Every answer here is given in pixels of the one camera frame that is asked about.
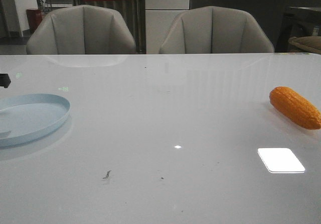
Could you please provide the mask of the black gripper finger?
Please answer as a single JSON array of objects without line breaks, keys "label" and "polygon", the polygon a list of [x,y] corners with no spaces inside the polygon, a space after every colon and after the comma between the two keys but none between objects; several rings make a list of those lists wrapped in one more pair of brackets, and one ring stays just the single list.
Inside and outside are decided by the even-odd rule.
[{"label": "black gripper finger", "polygon": [[0,74],[0,87],[8,88],[11,83],[11,79],[7,73]]}]

